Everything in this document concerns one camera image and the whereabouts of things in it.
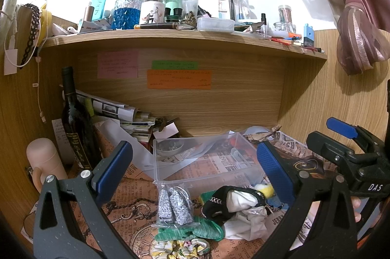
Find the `person's right hand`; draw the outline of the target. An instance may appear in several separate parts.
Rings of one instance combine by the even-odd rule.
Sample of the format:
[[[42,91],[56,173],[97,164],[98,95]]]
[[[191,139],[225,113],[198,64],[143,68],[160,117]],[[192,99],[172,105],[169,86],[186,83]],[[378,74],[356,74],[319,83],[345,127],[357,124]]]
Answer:
[[[364,219],[361,219],[361,213],[365,206],[368,205],[368,203],[371,201],[371,198],[358,198],[358,197],[351,197],[352,200],[352,207],[354,209],[354,216],[355,221],[357,223],[360,223],[364,221]],[[380,220],[381,217],[381,210],[380,210],[380,204],[375,204],[375,210],[370,213],[369,218],[367,221],[371,223],[371,226],[375,226],[377,222]]]

